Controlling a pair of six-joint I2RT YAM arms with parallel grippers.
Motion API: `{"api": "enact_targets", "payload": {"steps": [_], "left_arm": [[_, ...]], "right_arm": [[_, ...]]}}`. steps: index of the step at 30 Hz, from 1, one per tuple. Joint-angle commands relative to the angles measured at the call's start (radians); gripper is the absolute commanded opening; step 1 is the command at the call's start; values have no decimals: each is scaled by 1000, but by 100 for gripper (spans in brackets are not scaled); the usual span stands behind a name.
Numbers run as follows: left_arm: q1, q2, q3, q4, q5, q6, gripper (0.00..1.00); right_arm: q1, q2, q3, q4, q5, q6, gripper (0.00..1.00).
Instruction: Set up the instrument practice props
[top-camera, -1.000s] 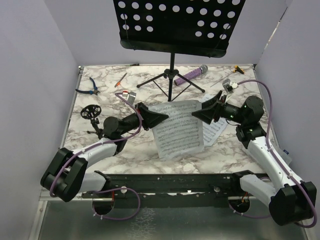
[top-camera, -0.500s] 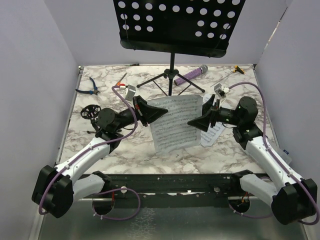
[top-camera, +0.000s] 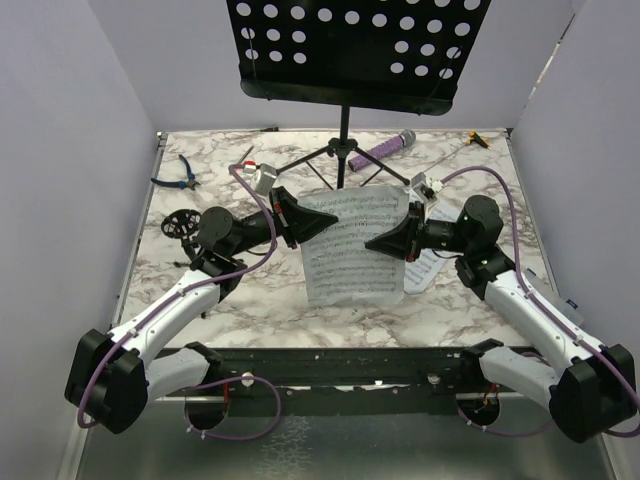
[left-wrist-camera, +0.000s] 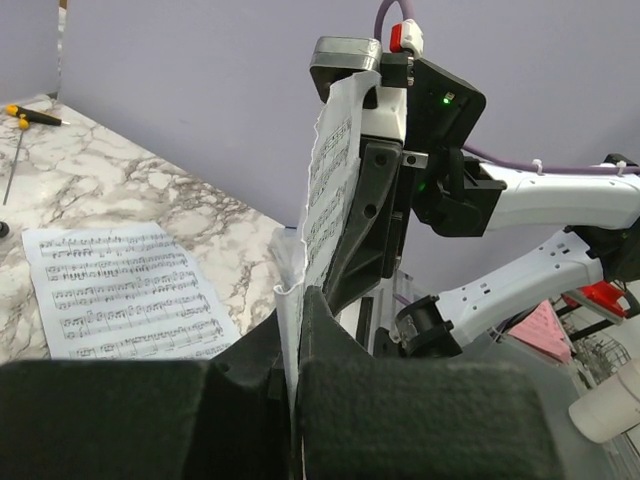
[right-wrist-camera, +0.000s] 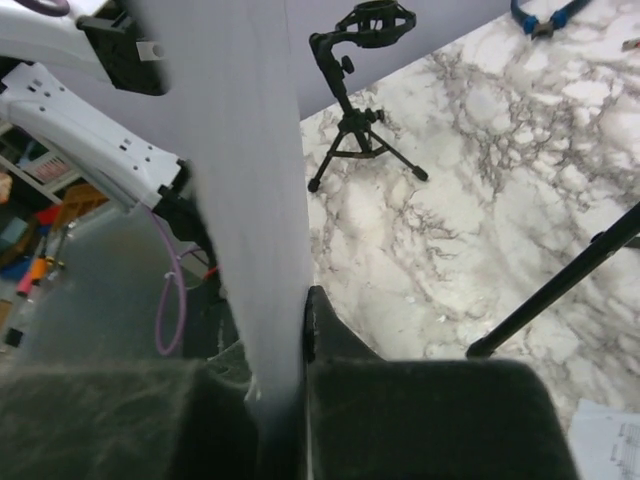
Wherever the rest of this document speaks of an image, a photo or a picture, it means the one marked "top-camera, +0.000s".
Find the black perforated music stand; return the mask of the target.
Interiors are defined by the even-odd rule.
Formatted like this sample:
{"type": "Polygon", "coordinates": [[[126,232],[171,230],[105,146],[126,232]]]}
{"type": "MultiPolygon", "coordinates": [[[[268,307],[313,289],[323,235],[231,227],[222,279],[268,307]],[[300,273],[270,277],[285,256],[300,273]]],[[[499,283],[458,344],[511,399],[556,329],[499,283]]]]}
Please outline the black perforated music stand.
{"type": "Polygon", "coordinates": [[[352,108],[442,116],[489,10],[487,1],[229,1],[240,86],[249,97],[337,105],[327,154],[343,187],[352,108]]]}

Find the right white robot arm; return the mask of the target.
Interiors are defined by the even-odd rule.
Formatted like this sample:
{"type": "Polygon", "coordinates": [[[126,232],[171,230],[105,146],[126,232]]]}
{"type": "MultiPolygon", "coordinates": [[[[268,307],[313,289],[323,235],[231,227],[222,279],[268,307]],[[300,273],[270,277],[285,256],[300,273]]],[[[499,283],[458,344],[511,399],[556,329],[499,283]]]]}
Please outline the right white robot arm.
{"type": "Polygon", "coordinates": [[[526,358],[497,340],[469,347],[459,367],[467,389],[506,386],[544,407],[577,443],[612,432],[638,412],[633,356],[621,345],[607,347],[586,334],[540,296],[498,246],[502,228],[499,208],[486,196],[470,197],[454,222],[431,220],[422,203],[412,202],[398,226],[365,246],[408,262],[425,249],[457,254],[463,285],[509,320],[542,356],[526,358]]]}

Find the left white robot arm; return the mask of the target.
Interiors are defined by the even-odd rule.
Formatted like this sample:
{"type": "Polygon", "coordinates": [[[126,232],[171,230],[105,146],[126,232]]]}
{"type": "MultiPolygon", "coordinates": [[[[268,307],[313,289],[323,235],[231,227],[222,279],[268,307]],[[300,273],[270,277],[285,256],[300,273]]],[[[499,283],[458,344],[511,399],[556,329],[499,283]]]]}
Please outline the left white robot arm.
{"type": "Polygon", "coordinates": [[[76,406],[79,427],[128,429],[147,405],[182,389],[206,395],[224,377],[222,358],[199,342],[168,356],[162,350],[187,325],[232,293],[252,272],[238,256],[278,239],[295,249],[338,223],[337,216],[301,206],[278,187],[256,213],[238,219],[223,207],[202,213],[178,210],[166,217],[166,236],[177,238],[190,260],[177,283],[132,320],[106,333],[92,329],[79,340],[64,390],[76,406]]]}

